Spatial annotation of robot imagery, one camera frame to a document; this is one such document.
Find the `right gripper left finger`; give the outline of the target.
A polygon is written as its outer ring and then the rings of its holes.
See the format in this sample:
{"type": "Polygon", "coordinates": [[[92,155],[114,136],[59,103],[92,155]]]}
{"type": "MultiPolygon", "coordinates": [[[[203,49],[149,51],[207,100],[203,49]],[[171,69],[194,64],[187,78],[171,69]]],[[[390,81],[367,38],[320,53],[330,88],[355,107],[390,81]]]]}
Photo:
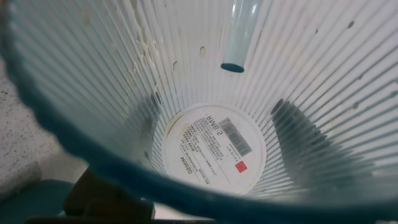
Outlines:
{"type": "MultiPolygon", "coordinates": [[[[113,171],[111,177],[119,176],[144,187],[142,181],[133,181],[135,173],[130,169],[118,169],[116,166],[125,161],[157,174],[162,173],[162,163],[152,155],[159,104],[154,96],[145,98],[133,107],[120,127],[96,140],[108,151],[107,155],[96,160],[103,165],[100,174],[113,171]]],[[[64,207],[69,215],[80,214],[88,218],[153,218],[155,215],[153,202],[138,194],[129,194],[123,185],[110,184],[89,169],[79,178],[64,207]]]]}

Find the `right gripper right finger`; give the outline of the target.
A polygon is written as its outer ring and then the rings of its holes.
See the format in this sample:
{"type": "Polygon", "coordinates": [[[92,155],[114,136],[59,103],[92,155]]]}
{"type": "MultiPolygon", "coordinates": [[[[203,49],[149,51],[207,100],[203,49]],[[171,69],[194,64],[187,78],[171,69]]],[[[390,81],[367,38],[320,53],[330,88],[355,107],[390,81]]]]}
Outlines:
{"type": "Polygon", "coordinates": [[[289,101],[280,99],[271,111],[284,167],[293,182],[311,193],[354,187],[372,176],[358,170],[371,167],[342,146],[334,144],[320,128],[289,101]]]}

